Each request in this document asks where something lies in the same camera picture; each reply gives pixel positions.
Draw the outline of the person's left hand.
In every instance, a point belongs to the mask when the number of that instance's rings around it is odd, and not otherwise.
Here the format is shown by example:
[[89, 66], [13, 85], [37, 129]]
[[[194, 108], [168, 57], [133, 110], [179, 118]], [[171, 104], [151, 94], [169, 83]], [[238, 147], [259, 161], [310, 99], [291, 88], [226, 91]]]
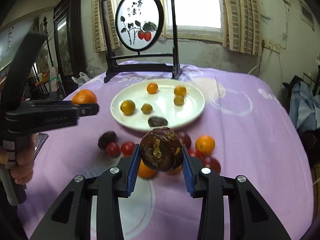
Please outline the person's left hand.
[[16, 155], [16, 165], [10, 170], [12, 178], [18, 185], [25, 185], [33, 177], [34, 154], [37, 143], [37, 134], [30, 137], [29, 147]]

